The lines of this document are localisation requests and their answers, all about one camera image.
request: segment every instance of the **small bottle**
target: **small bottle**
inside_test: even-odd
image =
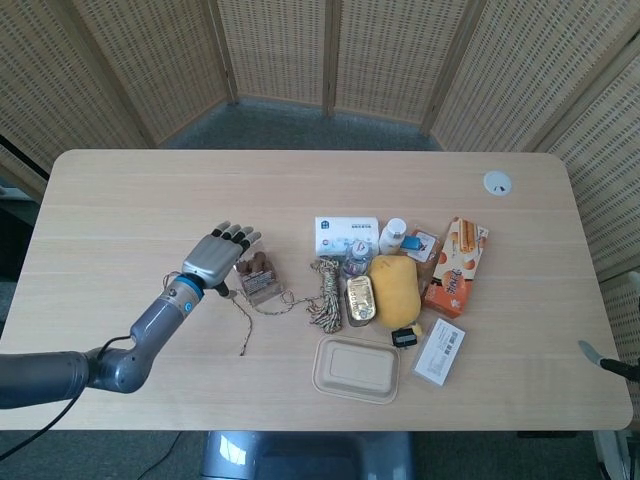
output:
[[[364,275],[367,273],[372,259],[373,251],[371,245],[367,242],[356,240],[347,249],[347,258],[345,258],[342,270],[347,278]]]
[[[404,234],[407,232],[407,224],[401,218],[392,218],[389,223],[382,229],[378,247],[380,255],[393,255],[398,253],[400,245],[404,240]]]

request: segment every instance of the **wooden table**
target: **wooden table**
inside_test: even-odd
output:
[[[504,170],[507,197],[483,174]],[[571,186],[545,154],[75,150],[55,164],[2,352],[85,351],[127,334],[165,273],[212,226],[230,219],[264,234],[298,297],[317,294],[316,215],[401,216],[444,232],[462,215],[488,227],[467,332],[443,388],[409,373],[378,406],[318,393],[321,331],[302,306],[245,319],[217,294],[203,302],[131,395],[86,390],[67,429],[591,430],[625,427],[624,380],[596,368],[577,341],[616,356]],[[270,303],[278,309],[280,305]],[[428,328],[436,319],[424,312]],[[341,334],[390,343],[379,325]],[[3,429],[45,425],[63,404],[0,411]]]

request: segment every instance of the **biscuit box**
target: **biscuit box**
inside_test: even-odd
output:
[[[422,305],[456,318],[469,300],[473,281],[489,230],[456,217],[449,225],[431,283]]]

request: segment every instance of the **yellow bag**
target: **yellow bag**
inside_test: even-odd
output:
[[[420,291],[416,264],[409,258],[379,255],[371,262],[378,321],[387,328],[402,328],[420,315]]]

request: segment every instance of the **tin can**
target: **tin can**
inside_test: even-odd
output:
[[[376,316],[373,287],[368,276],[360,275],[348,279],[344,298],[347,317],[352,327],[364,327]]]

